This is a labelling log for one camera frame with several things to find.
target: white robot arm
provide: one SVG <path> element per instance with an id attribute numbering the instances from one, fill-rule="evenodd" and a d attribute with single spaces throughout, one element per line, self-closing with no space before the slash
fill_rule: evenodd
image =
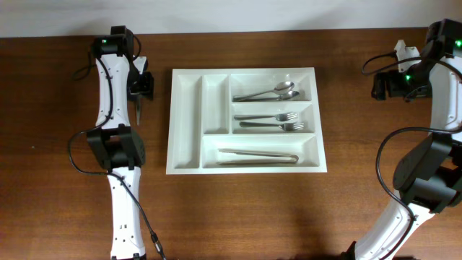
<path id="1" fill-rule="evenodd" d="M 96 127 L 76 135 L 87 134 L 97 161 L 107 173 L 80 170 L 71 156 L 70 159 L 79 172 L 109 179 L 113 205 L 110 259 L 147 259 L 140 230 L 140 212 L 157 252 L 166 259 L 159 239 L 138 202 L 141 166 L 145 161 L 144 145 L 130 127 L 127 100 L 136 101 L 136 121 L 139 124 L 141 96 L 152 99 L 154 79 L 146 72 L 147 58 L 139 56 L 139 53 L 133 55 L 134 38 L 125 26 L 116 26 L 111 28 L 110 35 L 96 38 L 91 47 L 100 76 L 100 108 Z"/>
<path id="2" fill-rule="evenodd" d="M 400 65 L 398 70 L 375 76 L 372 96 L 378 100 L 385 99 L 386 91 L 390 97 L 403 96 L 405 99 L 432 97 L 431 129 L 442 131 L 425 128 L 406 130 L 428 131 L 430 134 L 396 168 L 394 195 L 401 203 L 391 199 L 373 228 L 357 243 L 353 243 L 341 255 L 341 259 L 392 259 L 418 227 L 447 206 L 454 207 L 462 199 L 462 172 L 459 169 L 462 166 L 460 39 L 461 23 L 448 19 L 437 22 L 430 26 L 427 46 L 421 53 L 415 47 L 406 47 L 400 40 L 394 53 L 398 60 L 394 65 Z M 447 157 L 453 158 L 457 166 L 455 170 L 440 166 Z"/>

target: tray compartment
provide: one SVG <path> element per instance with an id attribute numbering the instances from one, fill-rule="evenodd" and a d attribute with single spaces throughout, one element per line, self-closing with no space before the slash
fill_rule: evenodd
<path id="1" fill-rule="evenodd" d="M 283 123 L 297 123 L 304 122 L 305 128 L 299 131 L 284 132 L 278 127 L 240 127 L 239 123 L 242 121 L 234 120 L 234 116 L 253 116 L 253 115 L 276 115 L 279 113 L 295 112 L 298 114 L 297 119 L 290 121 L 279 122 L 274 118 L 263 118 L 245 120 L 248 122 L 265 123 L 265 124 L 283 124 Z M 247 103 L 233 103 L 232 104 L 232 132 L 233 134 L 283 134 L 283 133 L 314 133 L 315 132 L 315 119 L 313 113 L 313 105 L 309 102 L 247 102 Z"/>
<path id="2" fill-rule="evenodd" d="M 178 88 L 172 91 L 170 109 L 169 147 L 173 147 L 174 168 L 198 168 L 201 134 L 201 75 L 178 75 L 173 77 Z"/>
<path id="3" fill-rule="evenodd" d="M 202 124 L 204 134 L 230 131 L 229 91 L 226 74 L 206 75 L 202 79 Z"/>
<path id="4" fill-rule="evenodd" d="M 295 83 L 293 90 L 300 92 L 299 101 L 311 101 L 311 81 L 309 75 L 306 73 L 232 74 L 230 76 L 231 99 L 234 95 L 249 95 L 265 90 L 272 90 L 280 82 L 285 81 L 292 81 Z M 274 93 L 266 93 L 253 98 L 275 97 L 277 97 L 277 95 Z"/>
<path id="5" fill-rule="evenodd" d="M 318 143 L 314 134 L 248 134 L 233 136 L 204 136 L 204 168 L 268 168 L 268 172 L 280 168 L 319 166 Z M 232 149 L 260 152 L 281 152 L 296 155 L 296 164 L 268 165 L 219 165 L 229 160 L 255 160 L 262 157 L 252 155 L 234 155 L 219 152 L 218 149 Z"/>

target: cable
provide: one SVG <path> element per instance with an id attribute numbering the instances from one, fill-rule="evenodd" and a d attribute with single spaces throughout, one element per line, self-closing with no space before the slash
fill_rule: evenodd
<path id="1" fill-rule="evenodd" d="M 141 41 L 139 41 L 136 35 L 133 35 L 133 38 L 135 38 L 136 42 L 138 43 L 138 53 L 136 53 L 135 57 L 133 58 L 133 60 L 136 60 L 139 57 L 139 54 L 141 53 Z"/>
<path id="2" fill-rule="evenodd" d="M 459 77 L 459 79 L 462 79 L 462 73 L 457 70 L 455 67 L 451 66 L 450 64 L 444 62 L 444 61 L 438 61 L 438 60 L 434 60 L 432 58 L 422 58 L 422 57 L 414 57 L 414 58 L 405 58 L 403 60 L 400 60 L 400 61 L 397 61 L 395 63 L 392 63 L 390 65 L 387 65 L 387 66 L 384 66 L 383 68 L 380 68 L 380 69 L 376 69 L 375 71 L 370 71 L 370 72 L 365 72 L 365 67 L 367 66 L 367 64 L 371 61 L 373 61 L 374 59 L 377 59 L 377 58 L 380 58 L 380 57 L 384 57 L 384 56 L 389 56 L 390 53 L 388 54 L 383 54 L 381 56 L 376 56 L 376 57 L 373 57 L 373 58 L 370 58 L 369 60 L 367 60 L 364 65 L 362 66 L 362 70 L 361 70 L 361 73 L 363 75 L 371 75 L 371 74 L 375 74 L 375 73 L 378 73 L 378 72 L 382 72 L 386 69 L 389 69 L 393 66 L 396 66 L 398 64 L 402 64 L 402 63 L 405 63 L 405 62 L 409 62 L 409 61 L 430 61 L 430 62 L 434 62 L 436 64 L 439 64 L 439 65 L 442 65 L 442 66 L 445 66 L 446 68 L 448 68 L 449 70 L 451 70 L 453 73 L 457 74 L 457 76 Z M 382 186 L 383 190 L 385 190 L 385 192 L 392 198 L 394 199 L 395 201 L 397 201 L 401 206 L 403 206 L 409 213 L 409 216 L 410 216 L 410 221 L 409 221 L 409 225 L 407 227 L 407 229 L 404 231 L 404 234 L 400 237 L 400 239 L 398 240 L 398 242 L 395 244 L 395 246 L 382 258 L 380 258 L 380 260 L 386 260 L 391 254 L 393 254 L 393 252 L 395 252 L 400 246 L 401 244 L 404 242 L 404 239 L 406 239 L 407 235 L 411 232 L 411 229 L 412 229 L 412 225 L 414 224 L 414 222 L 416 221 L 416 217 L 414 215 L 414 213 L 412 212 L 412 209 L 409 208 L 408 205 L 406 205 L 404 202 L 401 201 L 400 198 L 398 198 L 385 184 L 385 181 L 383 180 L 383 177 L 382 177 L 382 174 L 380 172 L 380 157 L 382 156 L 382 151 L 383 151 L 383 148 L 385 147 L 386 143 L 392 138 L 394 137 L 395 135 L 397 134 L 400 134 L 400 133 L 404 133 L 404 132 L 407 132 L 407 131 L 423 131 L 423 132 L 429 132 L 429 133 L 433 133 L 433 134 L 458 134 L 458 133 L 461 133 L 462 132 L 462 126 L 459 127 L 458 129 L 456 130 L 441 130 L 441 129 L 432 129 L 432 128 L 427 128 L 427 127 L 406 127 L 406 128 L 402 128 L 402 129 L 398 129 L 396 131 L 393 131 L 391 132 L 383 141 L 382 143 L 380 144 L 379 148 L 378 148 L 378 151 L 377 151 L 377 157 L 375 158 L 375 172 L 377 173 L 377 178 L 378 178 L 378 181 L 380 183 L 380 185 Z"/>
<path id="3" fill-rule="evenodd" d="M 96 58 L 97 61 L 101 64 L 101 67 L 104 69 L 104 72 L 105 72 L 105 75 L 106 75 L 106 79 L 108 80 L 108 86 L 109 86 L 109 113 L 107 116 L 105 116 L 105 120 L 98 124 L 97 126 L 91 128 L 91 129 L 87 129 L 87 130 L 83 130 L 83 131 L 80 131 L 80 132 L 77 132 L 75 133 L 73 136 L 71 136 L 71 138 L 69 139 L 68 143 L 67 143 L 67 152 L 69 153 L 69 160 L 71 161 L 71 165 L 79 172 L 79 173 L 83 173 L 83 174 L 86 174 L 86 175 L 92 175 L 92 176 L 112 176 L 114 178 L 116 178 L 118 181 L 121 182 L 121 185 L 125 188 L 125 190 L 127 191 L 128 195 L 131 197 L 131 199 L 133 199 L 135 205 L 138 207 L 139 211 L 141 212 L 141 215 L 144 219 L 144 222 L 146 223 L 146 226 L 149 230 L 149 234 L 151 235 L 151 240 L 152 242 L 154 243 L 154 247 L 156 248 L 156 251 L 158 252 L 158 254 L 162 257 L 162 260 L 167 260 L 167 258 L 165 257 L 165 254 L 164 254 L 164 251 L 163 251 L 163 248 L 162 248 L 162 244 L 160 243 L 159 241 L 159 238 L 157 237 L 157 234 L 153 231 L 153 229 L 151 228 L 151 225 L 149 224 L 149 220 L 147 219 L 146 217 L 146 213 L 144 213 L 144 210 L 143 208 L 141 207 L 139 201 L 136 199 L 136 197 L 131 193 L 130 189 L 128 188 L 128 186 L 125 184 L 124 180 L 123 180 L 123 177 L 120 177 L 119 175 L 116 175 L 114 173 L 105 173 L 105 172 L 89 172 L 89 171 L 86 171 L 86 170 L 82 170 L 80 169 L 74 162 L 74 159 L 72 158 L 72 143 L 74 142 L 74 140 L 77 138 L 77 137 L 80 137 L 81 135 L 83 134 L 86 134 L 90 131 L 94 131 L 96 129 L 99 129 L 101 127 L 103 127 L 107 122 L 109 122 L 109 120 L 111 119 L 111 115 L 113 113 L 113 86 L 112 86 L 112 82 L 110 80 L 110 75 L 109 75 L 109 71 L 108 69 L 106 68 L 106 65 L 104 65 L 104 63 L 101 61 L 101 58 Z"/>
<path id="4" fill-rule="evenodd" d="M 385 53 L 385 54 L 377 55 L 377 56 L 374 56 L 374 57 L 368 59 L 368 60 L 364 63 L 364 65 L 362 65 L 361 73 L 362 73 L 363 75 L 365 75 L 365 74 L 364 74 L 364 68 L 365 68 L 371 61 L 374 61 L 374 60 L 376 60 L 376 59 L 383 58 L 383 57 L 396 58 L 396 52 L 392 51 L 392 52 L 390 52 L 390 53 Z"/>
<path id="5" fill-rule="evenodd" d="M 92 54 L 89 51 L 87 53 L 87 56 L 88 56 L 88 65 L 86 65 L 85 67 L 83 67 L 81 69 L 77 69 L 72 74 L 72 80 L 79 81 L 79 80 L 82 80 L 82 79 L 86 78 L 88 75 L 90 75 L 90 72 L 92 71 L 93 67 L 96 66 L 96 64 L 92 64 Z M 87 72 L 85 72 L 85 74 L 83 76 L 77 77 L 77 75 L 80 74 L 80 72 L 83 72 L 85 70 L 87 70 Z"/>
<path id="6" fill-rule="evenodd" d="M 139 57 L 139 54 L 141 53 L 141 41 L 138 39 L 138 37 L 136 35 L 133 35 L 133 37 L 135 38 L 136 42 L 138 43 L 138 52 L 136 53 L 135 57 L 133 57 L 133 61 L 135 61 Z M 90 51 L 88 51 L 87 57 L 88 57 L 88 65 L 86 65 L 85 67 L 82 67 L 80 69 L 77 69 L 72 74 L 72 77 L 71 77 L 72 80 L 79 81 L 79 80 L 82 80 L 82 79 L 88 77 L 88 75 L 90 75 L 90 72 L 92 71 L 92 69 L 94 67 L 96 67 L 96 64 L 92 64 L 92 54 L 90 53 Z M 77 77 L 77 75 L 79 75 L 83 71 L 86 71 L 85 74 L 83 76 L 81 76 L 81 77 Z"/>
<path id="7" fill-rule="evenodd" d="M 404 96 L 404 101 L 405 102 L 410 102 L 411 101 L 411 95 L 413 95 L 415 92 L 418 92 L 419 90 L 423 90 L 424 88 L 428 87 L 427 85 L 425 86 L 420 86 L 414 90 L 412 90 L 411 92 L 407 93 L 406 96 Z"/>

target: white wall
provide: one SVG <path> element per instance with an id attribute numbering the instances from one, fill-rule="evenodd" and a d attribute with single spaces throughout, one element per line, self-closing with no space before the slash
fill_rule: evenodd
<path id="1" fill-rule="evenodd" d="M 0 37 L 426 27 L 462 0 L 0 0 Z"/>

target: wooden table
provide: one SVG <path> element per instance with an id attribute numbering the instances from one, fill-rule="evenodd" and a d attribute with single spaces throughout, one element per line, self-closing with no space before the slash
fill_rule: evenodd
<path id="1" fill-rule="evenodd" d="M 398 39 L 422 47 L 426 29 L 318 30 L 140 35 L 156 80 L 141 126 L 147 161 L 140 200 L 169 259 L 309 259 L 340 254 L 360 239 L 388 203 L 375 177 L 382 139 L 404 126 L 429 126 L 431 100 L 378 102 L 371 56 Z M 96 71 L 81 82 L 92 37 L 0 40 L 0 255 L 2 259 L 109 259 L 107 178 L 77 173 L 68 138 L 93 126 Z M 372 66 L 386 65 L 391 60 Z M 328 173 L 165 175 L 172 69 L 315 67 Z M 425 134 L 403 134 L 385 148 L 389 185 L 398 160 Z M 97 163 L 75 144 L 85 169 Z M 421 227 L 399 255 L 459 259 L 462 207 Z M 158 259 L 141 225 L 149 259 Z"/>

